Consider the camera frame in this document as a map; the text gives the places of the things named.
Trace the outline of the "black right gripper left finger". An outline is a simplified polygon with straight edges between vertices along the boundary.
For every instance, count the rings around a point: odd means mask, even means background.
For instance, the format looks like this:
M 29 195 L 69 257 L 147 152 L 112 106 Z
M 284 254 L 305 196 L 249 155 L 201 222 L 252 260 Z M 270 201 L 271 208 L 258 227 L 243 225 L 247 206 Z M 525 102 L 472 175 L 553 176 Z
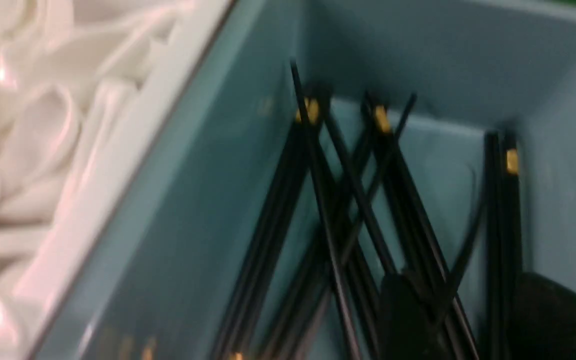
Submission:
M 438 360 L 425 312 L 404 277 L 387 273 L 381 281 L 377 314 L 379 360 Z

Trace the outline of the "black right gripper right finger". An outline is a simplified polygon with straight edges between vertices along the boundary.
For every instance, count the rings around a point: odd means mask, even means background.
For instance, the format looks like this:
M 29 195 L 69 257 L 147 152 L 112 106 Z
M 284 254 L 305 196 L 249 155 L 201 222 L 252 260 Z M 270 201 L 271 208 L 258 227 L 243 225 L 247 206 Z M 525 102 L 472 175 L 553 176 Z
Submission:
M 537 273 L 516 281 L 510 311 L 512 360 L 576 360 L 576 292 Z

